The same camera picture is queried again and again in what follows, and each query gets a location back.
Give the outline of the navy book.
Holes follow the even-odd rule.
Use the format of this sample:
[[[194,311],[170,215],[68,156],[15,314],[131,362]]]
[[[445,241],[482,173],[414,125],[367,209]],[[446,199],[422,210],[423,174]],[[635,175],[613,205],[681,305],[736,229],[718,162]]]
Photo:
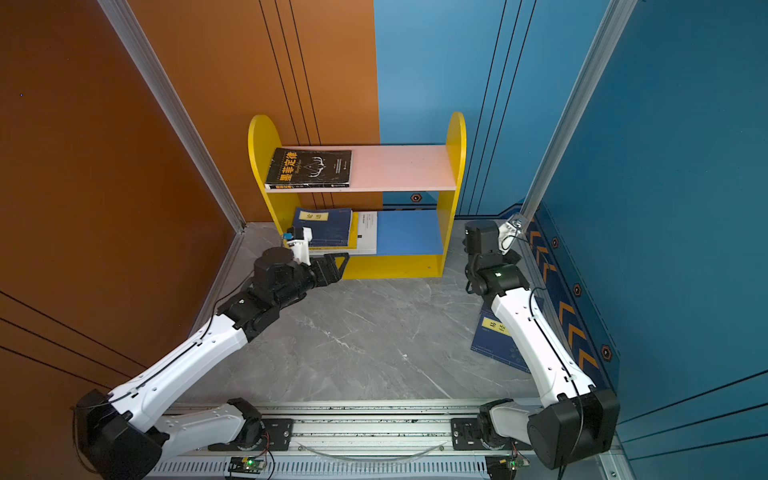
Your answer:
[[[486,303],[481,306],[470,349],[499,363],[530,373],[510,332]]]
[[[349,242],[353,211],[350,208],[328,210],[307,210],[297,208],[293,227],[298,230],[309,228],[314,248],[346,247]]]

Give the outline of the white La Dame book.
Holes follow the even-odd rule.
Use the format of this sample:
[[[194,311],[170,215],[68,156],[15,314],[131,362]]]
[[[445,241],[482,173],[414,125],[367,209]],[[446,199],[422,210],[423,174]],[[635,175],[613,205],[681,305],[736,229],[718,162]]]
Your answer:
[[[375,255],[378,239],[378,213],[363,211],[359,213],[358,245],[356,250],[344,250],[343,247],[313,247],[309,248],[311,255],[349,253],[350,255]]]

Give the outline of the black book orange title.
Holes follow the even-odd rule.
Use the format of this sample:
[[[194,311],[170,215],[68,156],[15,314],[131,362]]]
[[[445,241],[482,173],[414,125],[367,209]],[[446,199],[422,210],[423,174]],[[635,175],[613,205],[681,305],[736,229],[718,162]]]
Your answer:
[[[265,180],[267,190],[347,188],[351,150],[277,148]]]

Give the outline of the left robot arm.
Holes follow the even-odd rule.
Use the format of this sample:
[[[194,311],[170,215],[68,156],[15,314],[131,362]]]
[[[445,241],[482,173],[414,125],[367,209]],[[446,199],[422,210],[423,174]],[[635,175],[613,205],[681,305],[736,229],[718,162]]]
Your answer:
[[[73,433],[79,457],[104,479],[142,479],[159,462],[199,448],[265,447],[262,415],[242,398],[198,413],[166,412],[217,364],[263,333],[282,310],[312,289],[339,282],[349,259],[340,253],[300,260],[289,248],[266,250],[199,331],[109,393],[93,390],[77,402]]]

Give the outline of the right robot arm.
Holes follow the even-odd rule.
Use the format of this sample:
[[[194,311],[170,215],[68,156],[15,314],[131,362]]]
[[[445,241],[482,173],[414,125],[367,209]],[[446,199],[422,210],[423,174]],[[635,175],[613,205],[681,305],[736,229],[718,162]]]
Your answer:
[[[511,399],[489,402],[478,421],[488,445],[521,441],[545,467],[563,474],[569,464],[610,449],[620,404],[613,392],[597,388],[551,328],[535,301],[538,287],[518,266],[516,239],[509,224],[465,225],[466,290],[480,296],[510,333],[538,397],[529,406]]]

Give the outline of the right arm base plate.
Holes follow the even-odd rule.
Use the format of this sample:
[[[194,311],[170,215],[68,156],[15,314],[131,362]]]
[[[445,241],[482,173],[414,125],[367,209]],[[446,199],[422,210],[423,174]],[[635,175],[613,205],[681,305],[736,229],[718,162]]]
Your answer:
[[[490,451],[496,450],[482,437],[479,421],[472,418],[453,418],[450,420],[451,440],[455,451]]]

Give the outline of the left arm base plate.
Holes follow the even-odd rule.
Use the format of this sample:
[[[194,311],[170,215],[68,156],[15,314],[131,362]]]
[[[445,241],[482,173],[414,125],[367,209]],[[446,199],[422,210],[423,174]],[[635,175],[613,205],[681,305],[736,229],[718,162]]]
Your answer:
[[[294,420],[290,418],[262,418],[247,420],[229,446],[241,451],[287,451],[293,436]]]

